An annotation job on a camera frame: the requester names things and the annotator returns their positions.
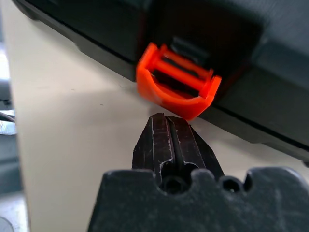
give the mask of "black plastic case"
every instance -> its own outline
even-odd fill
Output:
[[[202,118],[309,162],[309,1],[13,1],[131,81],[150,42],[214,68]]]

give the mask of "orange plastic part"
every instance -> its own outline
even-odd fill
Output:
[[[187,70],[197,73],[198,78],[183,71],[162,58],[168,58]],[[198,91],[197,97],[174,90],[171,86],[159,83],[152,72],[159,70],[178,82]],[[200,115],[212,103],[221,82],[221,77],[214,76],[213,70],[205,70],[192,61],[176,55],[166,45],[160,49],[150,43],[140,59],[136,79],[139,93],[146,99],[172,111],[186,120]]]

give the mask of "white table surface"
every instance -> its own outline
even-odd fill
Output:
[[[168,112],[12,1],[2,0],[2,15],[31,231],[85,232],[103,173],[130,169],[148,117]],[[192,125],[228,175],[288,166],[309,180],[299,160],[200,118]]]

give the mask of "orange latch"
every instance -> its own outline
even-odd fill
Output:
[[[154,71],[164,73],[182,85],[185,84],[198,95],[192,96],[187,91],[180,91],[160,81],[153,75]],[[186,120],[197,117],[212,103],[221,82],[221,77],[212,75],[213,70],[207,71],[176,55],[169,51],[166,45],[158,49],[154,43],[148,45],[136,70],[139,93]]]

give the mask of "scratched black metal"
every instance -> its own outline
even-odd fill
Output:
[[[224,189],[205,169],[190,189],[161,191],[151,171],[114,171],[103,177],[88,232],[306,232],[309,191],[287,168],[255,168],[248,186]]]
[[[163,113],[149,118],[134,148],[132,168],[154,171],[160,183],[162,165],[167,161],[176,162],[175,153],[179,154],[183,165],[209,169],[216,179],[224,175],[212,149],[188,122],[178,117],[165,117]]]

